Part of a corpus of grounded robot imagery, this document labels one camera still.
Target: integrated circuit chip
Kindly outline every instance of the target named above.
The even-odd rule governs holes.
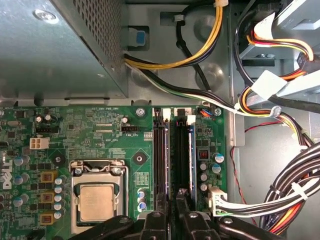
[[[114,186],[112,184],[86,184],[80,186],[79,220],[103,222],[114,216]]]

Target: mounting screw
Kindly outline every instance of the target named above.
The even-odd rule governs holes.
[[[82,174],[82,169],[81,169],[81,168],[76,168],[76,169],[74,170],[74,173],[75,173],[76,175],[81,175],[81,174]]]
[[[146,114],[146,111],[142,108],[142,107],[139,107],[135,113],[139,116],[139,117],[143,117],[145,114]]]
[[[198,214],[195,213],[195,212],[191,212],[191,213],[189,214],[189,217],[192,218],[192,219],[195,219],[195,218],[198,217]]]
[[[160,214],[159,212],[154,212],[154,213],[152,214],[152,216],[155,217],[155,218],[158,218],[158,217],[161,216],[161,214]]]
[[[221,108],[217,107],[214,111],[213,114],[215,116],[220,116],[222,114]]]
[[[225,219],[223,219],[223,222],[224,222],[225,224],[232,224],[234,221],[232,221],[231,218],[226,217]]]
[[[121,224],[125,224],[127,222],[129,222],[129,219],[126,218],[126,217],[121,218],[120,221],[119,221],[119,223],[121,223]]]
[[[120,167],[113,167],[113,168],[111,169],[111,171],[112,171],[114,174],[116,174],[116,175],[122,174],[122,170],[121,170]]]
[[[56,15],[54,15],[53,13],[48,12],[48,11],[36,9],[33,11],[33,15],[38,20],[44,21],[48,24],[56,24],[57,22],[59,22],[59,19],[56,17]]]

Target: power connector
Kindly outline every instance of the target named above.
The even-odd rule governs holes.
[[[29,148],[31,150],[48,149],[49,141],[49,137],[32,137],[30,138]]]
[[[222,210],[217,209],[217,207],[220,206],[221,198],[227,200],[228,194],[217,186],[212,186],[208,189],[207,204],[214,217],[221,217],[219,213],[223,212]]]

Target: capacitor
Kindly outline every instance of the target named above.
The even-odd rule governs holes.
[[[217,163],[214,163],[211,169],[214,174],[219,174],[221,172],[221,166]]]
[[[215,153],[213,157],[218,164],[223,163],[223,161],[225,160],[225,157],[221,153]]]
[[[147,204],[146,202],[142,201],[138,204],[138,211],[139,213],[143,212],[144,210],[147,209]]]
[[[143,188],[139,188],[137,191],[138,199],[143,199],[146,197],[146,191]]]
[[[22,173],[21,175],[17,175],[14,177],[13,183],[15,185],[25,184],[29,180],[29,175],[27,173]]]
[[[63,187],[64,187],[63,185],[55,186],[54,187],[54,192],[56,194],[60,194],[63,191]]]
[[[200,164],[200,169],[201,169],[202,171],[207,170],[207,164],[205,164],[204,162],[201,163],[201,164]]]
[[[60,211],[60,210],[62,209],[62,207],[63,207],[63,201],[61,201],[61,202],[56,202],[56,203],[53,205],[53,208],[54,208],[54,210],[56,210],[56,211]]]
[[[58,202],[60,202],[61,200],[62,200],[61,194],[57,194],[57,195],[54,196],[54,201],[55,201],[55,202],[58,203]]]
[[[201,191],[205,192],[205,191],[207,191],[207,189],[208,189],[207,184],[202,183],[202,184],[200,185],[200,190],[201,190]]]
[[[45,119],[46,121],[50,121],[50,120],[51,120],[51,115],[50,115],[50,114],[45,115],[45,116],[44,116],[44,119]]]
[[[200,179],[201,179],[202,182],[205,182],[205,181],[208,180],[208,175],[205,174],[205,173],[202,173],[202,174],[200,175]]]
[[[14,165],[16,166],[24,166],[27,165],[30,162],[30,157],[28,155],[23,155],[23,156],[17,156],[13,160]]]
[[[21,207],[23,204],[26,204],[29,201],[29,196],[27,194],[22,194],[21,196],[17,196],[13,200],[13,205],[18,208]]]
[[[61,185],[63,183],[66,182],[66,176],[62,175],[62,176],[58,176],[55,180],[54,180],[54,184],[56,185]]]
[[[35,121],[37,123],[41,123],[42,122],[42,116],[36,116]]]
[[[124,116],[123,118],[121,118],[121,122],[123,124],[127,124],[129,122],[129,119],[126,116]]]

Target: red wire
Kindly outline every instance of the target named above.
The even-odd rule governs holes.
[[[269,126],[269,125],[276,125],[276,124],[281,124],[282,122],[281,121],[268,121],[268,122],[263,122],[259,125],[255,125],[255,126],[252,126],[252,127],[249,127],[248,129],[246,129],[244,131],[244,133],[250,131],[250,130],[253,130],[253,129],[256,129],[258,127],[263,127],[263,126]],[[242,188],[240,186],[240,183],[239,183],[239,180],[238,180],[238,172],[237,172],[237,169],[236,169],[236,162],[234,160],[234,153],[235,153],[235,147],[232,147],[231,148],[231,151],[230,151],[230,157],[231,157],[231,160],[232,160],[232,164],[233,164],[233,175],[234,175],[234,180],[235,180],[235,183],[238,187],[238,192],[239,192],[239,195],[241,197],[241,200],[244,204],[247,204],[247,201],[245,199],[245,195],[242,191]],[[251,218],[252,222],[254,225],[258,226],[256,220],[252,217]]]

